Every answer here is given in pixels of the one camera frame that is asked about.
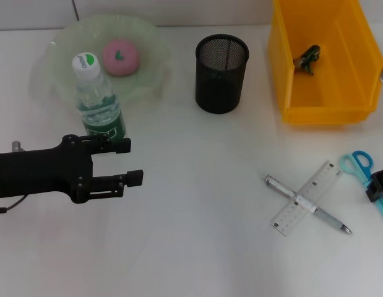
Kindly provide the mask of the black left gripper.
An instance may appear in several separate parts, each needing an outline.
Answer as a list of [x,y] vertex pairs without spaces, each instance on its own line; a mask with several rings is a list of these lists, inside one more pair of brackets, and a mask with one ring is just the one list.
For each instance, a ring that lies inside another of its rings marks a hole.
[[0,153],[0,198],[61,192],[75,204],[122,197],[125,187],[141,186],[144,172],[92,177],[91,154],[129,153],[131,139],[109,135],[66,135],[53,148]]

